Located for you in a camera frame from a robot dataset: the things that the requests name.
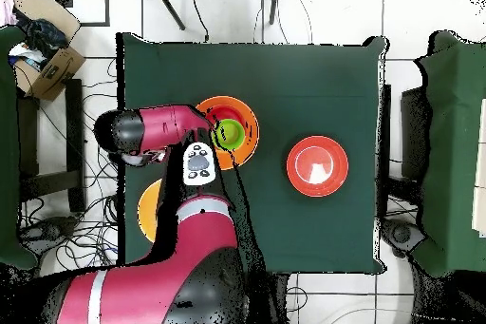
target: cardboard box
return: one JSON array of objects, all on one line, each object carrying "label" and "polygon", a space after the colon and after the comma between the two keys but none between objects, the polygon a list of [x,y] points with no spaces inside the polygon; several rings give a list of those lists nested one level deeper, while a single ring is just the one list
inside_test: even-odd
[{"label": "cardboard box", "polygon": [[[30,20],[46,19],[65,34],[70,43],[81,27],[78,19],[54,0],[13,0],[15,7]],[[17,86],[28,96],[53,101],[84,63],[74,48],[60,48],[41,72],[24,60],[15,63]]]}]

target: yellow plate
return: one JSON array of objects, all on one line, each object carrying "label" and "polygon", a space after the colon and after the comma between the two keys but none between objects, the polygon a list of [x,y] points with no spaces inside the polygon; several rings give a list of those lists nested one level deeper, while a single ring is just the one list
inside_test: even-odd
[{"label": "yellow plate", "polygon": [[139,216],[139,227],[146,238],[148,238],[152,243],[156,239],[157,232],[157,200],[159,199],[159,190],[162,180],[153,182],[150,184],[139,200],[138,216]]}]

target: chair leg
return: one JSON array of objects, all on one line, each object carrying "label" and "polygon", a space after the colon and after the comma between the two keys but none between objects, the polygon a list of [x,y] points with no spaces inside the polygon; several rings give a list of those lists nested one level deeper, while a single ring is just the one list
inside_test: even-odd
[{"label": "chair leg", "polygon": [[172,7],[171,2],[169,0],[162,0],[162,2],[165,4],[165,7],[167,7],[174,20],[178,23],[178,27],[180,28],[180,30],[185,30],[186,27],[178,17],[178,13],[176,12],[176,10],[174,10],[174,7]]}]

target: red bowl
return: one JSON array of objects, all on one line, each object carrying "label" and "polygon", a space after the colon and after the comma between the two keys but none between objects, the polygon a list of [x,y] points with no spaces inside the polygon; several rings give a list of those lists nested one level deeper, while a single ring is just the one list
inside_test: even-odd
[{"label": "red bowl", "polygon": [[340,188],[347,176],[347,156],[331,138],[311,136],[297,143],[287,158],[292,185],[309,197],[323,197]]}]

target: dark green tablecloth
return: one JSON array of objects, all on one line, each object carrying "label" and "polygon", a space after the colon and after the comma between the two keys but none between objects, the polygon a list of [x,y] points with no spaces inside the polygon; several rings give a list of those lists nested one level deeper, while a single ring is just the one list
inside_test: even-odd
[{"label": "dark green tablecloth", "polygon": [[433,43],[433,53],[419,60],[433,114],[422,183],[422,224],[429,239],[413,256],[432,276],[486,272],[486,238],[472,229],[486,45],[461,42],[448,31]]},{"label": "dark green tablecloth", "polygon": [[[150,44],[129,34],[123,42],[126,108],[229,95],[255,113],[260,141],[240,173],[269,271],[381,271],[373,228],[383,38],[364,47]],[[331,196],[305,197],[287,178],[290,149],[309,135],[328,136],[347,153],[347,179]],[[223,175],[231,196],[234,171]],[[149,251],[137,203],[158,178],[157,165],[126,168],[127,262]]]},{"label": "dark green tablecloth", "polygon": [[8,63],[10,49],[22,42],[25,34],[17,27],[0,28],[0,262],[20,269],[37,265],[37,259],[17,240],[19,210],[19,128],[15,73]]}]

